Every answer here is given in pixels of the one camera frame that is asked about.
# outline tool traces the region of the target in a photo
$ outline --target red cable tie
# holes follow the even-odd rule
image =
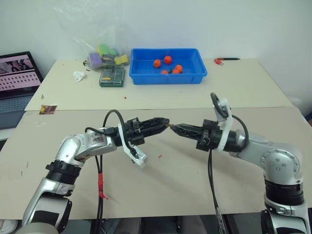
[[[108,200],[108,197],[105,196],[104,190],[103,190],[103,188],[104,188],[103,172],[98,174],[97,184],[98,184],[98,196]]]

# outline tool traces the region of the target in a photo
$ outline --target plastic bag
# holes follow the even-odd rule
[[[63,30],[87,57],[99,46],[128,55],[124,34],[123,0],[55,0],[54,10]]]

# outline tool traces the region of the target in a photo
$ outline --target orange ball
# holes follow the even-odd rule
[[[175,66],[175,69],[179,70],[180,73],[183,71],[183,67],[180,64]]]
[[[161,61],[159,59],[154,60],[154,67],[159,68],[161,66]]]
[[[178,69],[174,69],[173,71],[172,71],[172,74],[180,74],[180,71],[178,70]]]
[[[169,55],[165,56],[164,62],[165,62],[166,64],[171,64],[171,63],[172,63],[172,58],[171,58],[171,56],[169,56]]]

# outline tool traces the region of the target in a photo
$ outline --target beige tabletop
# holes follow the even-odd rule
[[[210,93],[230,100],[232,107],[292,106],[256,58],[204,60],[208,76],[194,85],[134,85],[126,67],[123,88],[100,87],[100,71],[87,71],[81,60],[57,60],[26,107],[57,105],[58,110],[134,110],[210,108]],[[74,82],[73,72],[87,77]]]
[[[295,107],[233,108],[250,132],[267,139],[288,142],[303,153],[301,170],[304,194],[312,204],[312,128]],[[42,177],[54,161],[61,140],[82,133],[87,126],[100,127],[107,111],[56,111],[54,115],[26,112],[0,153],[0,219],[21,219]],[[124,110],[125,119],[166,117],[171,123],[201,125],[214,120],[213,109]],[[116,126],[111,116],[109,125]],[[239,128],[235,122],[233,129]],[[140,148],[148,155],[141,170],[119,147],[104,160],[104,217],[214,214],[207,175],[207,152],[195,148],[196,141],[180,137],[170,129],[145,139]],[[213,153],[214,186],[223,213],[259,212],[264,209],[263,172],[255,165],[227,153]],[[95,218],[97,171],[93,158],[82,168],[70,199],[71,219]]]

